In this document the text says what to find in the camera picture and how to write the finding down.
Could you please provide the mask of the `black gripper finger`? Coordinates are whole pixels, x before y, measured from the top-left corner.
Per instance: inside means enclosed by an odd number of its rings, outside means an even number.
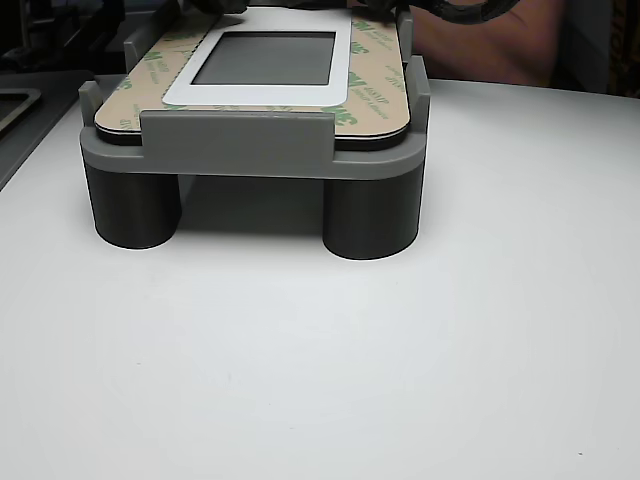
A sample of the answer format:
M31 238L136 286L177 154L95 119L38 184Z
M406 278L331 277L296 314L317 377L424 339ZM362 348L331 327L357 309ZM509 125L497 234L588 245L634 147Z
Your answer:
M207 15L242 14L249 0L192 0L192 5Z

